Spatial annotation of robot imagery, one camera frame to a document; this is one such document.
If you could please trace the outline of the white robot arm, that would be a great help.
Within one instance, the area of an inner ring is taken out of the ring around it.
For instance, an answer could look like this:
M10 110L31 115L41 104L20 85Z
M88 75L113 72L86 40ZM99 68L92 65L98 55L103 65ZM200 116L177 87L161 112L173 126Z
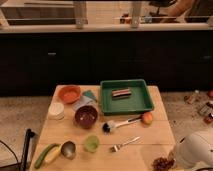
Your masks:
M213 167L213 128L185 136L170 151L170 157L185 169L194 167L198 162Z

